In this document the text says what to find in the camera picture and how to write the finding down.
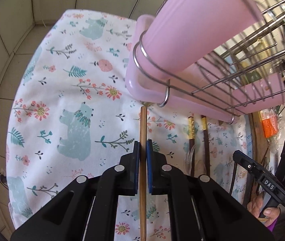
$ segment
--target metal dish rack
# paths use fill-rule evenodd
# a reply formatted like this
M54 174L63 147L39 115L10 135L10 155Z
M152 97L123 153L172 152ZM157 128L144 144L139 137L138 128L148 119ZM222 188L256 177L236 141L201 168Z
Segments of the metal dish rack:
M232 114L232 121L234 121L235 116L239 116L235 114L235 110L237 113L245 114L238 109L240 106L246 106L248 103L253 103L259 100L265 100L269 97L274 97L278 94L284 95L285 93L285 0L272 0L275 2L274 5L269 5L270 0L265 0L267 6L260 4L257 2L258 7L262 10L262 15L264 20L258 22L251 27L247 28L240 34L236 35L226 43L222 44L220 47L207 54L204 59L206 61L211 62L222 74L222 76L218 77L215 74L211 73L209 70L204 68L199 62L195 62L198 66L200 72L203 77L207 79L208 85L204 87L199 87L197 84L191 84L190 81L187 81L179 75L175 75L170 73L158 65L156 65L152 59L146 53L142 38L145 32L143 32L140 36L139 42L135 45L133 50L133 58L136 66L139 70L151 80L158 82L164 86L166 86L164 101L158 104L159 107L164 107L169 100L170 90L174 89L184 94L187 94L191 97L195 97L199 100L206 102L207 104L211 104L216 108L219 108L229 114ZM162 72L171 75L173 78L178 79L182 82L187 83L188 85L195 88L193 91L186 91L182 88L173 86L170 84L170 80L161 81L155 77L149 75L142 66L140 66L137 57L136 51L137 48L140 48L143 55L148 59L148 61L154 65L157 69ZM284 89L281 91L273 92L271 87L268 85L269 95L264 96L266 94L261 93L263 89L266 88L258 88L257 84L254 82L259 79L264 79L267 84L270 84L268 81L268 75L273 73L279 73L279 82L284 83ZM206 76L207 74L211 74L217 78L216 81L210 81ZM228 86L228 90L223 90L219 84L224 84ZM251 84L253 90L257 93L255 99L251 98L246 91L241 89L242 86L246 84ZM215 97L214 95L208 92L208 88L215 86L216 88L226 93L228 97L230 97L230 102L222 101L227 107L222 108L220 106L214 105L211 102L204 100L203 98L199 98L196 93L204 92L211 97ZM246 101L240 102L232 96L232 92L235 89L240 89L241 92L246 97Z

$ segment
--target metal wire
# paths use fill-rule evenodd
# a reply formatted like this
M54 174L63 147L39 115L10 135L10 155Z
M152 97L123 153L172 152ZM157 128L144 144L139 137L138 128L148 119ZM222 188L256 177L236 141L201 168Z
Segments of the metal wire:
M157 13L161 10L167 0L161 5ZM272 0L275 4L270 5L270 0L266 0L266 6L257 2L262 9L264 20L252 26L252 32L248 28L246 31L233 37L219 48L207 54L203 59L195 62L202 74L206 85L200 86L189 80L171 73L158 66L148 55L143 46L143 32L139 42L133 50L133 57L136 66L149 79L165 86L165 95L159 107L166 105L170 98L170 89L184 93L190 97L200 100L215 109L222 110L229 114L239 116L244 112L239 107L245 107L247 104L255 104L259 100L265 101L267 98L285 93L285 0ZM169 75L171 78L166 82L161 81L148 74L137 59L138 47L143 56L158 70ZM209 70L203 64L211 64L214 67ZM272 91L269 75L279 73L279 91ZM186 91L183 88L175 86L175 80L184 82L192 91ZM251 97L246 88L246 84L251 84L254 97ZM233 91L238 89L245 100L239 100L233 95ZM220 92L226 97L221 97L213 92Z

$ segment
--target tile floor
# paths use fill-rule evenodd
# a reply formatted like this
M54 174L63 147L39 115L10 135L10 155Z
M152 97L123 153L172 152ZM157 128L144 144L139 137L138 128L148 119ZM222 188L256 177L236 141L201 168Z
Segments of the tile floor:
M26 36L16 54L13 56L7 71L4 74L3 80L0 85L0 172L5 173L6 162L6 136L7 125L10 116L11 106L15 97L15 93L20 84L23 73L27 64L31 60L34 51L43 40L44 36L51 29L51 26L38 26L36 25L30 33ZM0 209L3 213L4 219L13 232L14 226L10 217L9 208L9 191L0 183ZM1 233L10 239L10 232L0 226Z

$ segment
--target person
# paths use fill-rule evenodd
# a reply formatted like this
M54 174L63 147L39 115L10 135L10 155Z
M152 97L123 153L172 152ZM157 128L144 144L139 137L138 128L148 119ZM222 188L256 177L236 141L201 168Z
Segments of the person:
M256 218L260 215L260 209L263 206L263 193L259 196L256 196L253 201L247 204L247 210ZM276 219L280 215L279 207L268 207L263 211L263 214L268 218L265 222L265 226L268 227L271 231L275 226Z

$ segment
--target white floral tablecloth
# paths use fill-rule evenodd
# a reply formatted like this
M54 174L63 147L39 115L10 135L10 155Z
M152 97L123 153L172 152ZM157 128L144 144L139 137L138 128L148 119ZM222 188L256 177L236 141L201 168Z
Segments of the white floral tablecloth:
M31 59L18 88L8 126L7 182L16 228L79 175L101 175L132 151L139 139L140 107L125 88L136 22L68 10ZM148 138L169 164L184 170L188 119L178 109L148 107ZM205 171L204 143L195 114L196 172ZM229 189L232 154L251 154L246 117L233 125L208 119L211 177ZM243 199L246 171L238 168L233 197ZM170 239L166 196L147 200L147 237ZM137 197L120 197L116 240L140 240Z

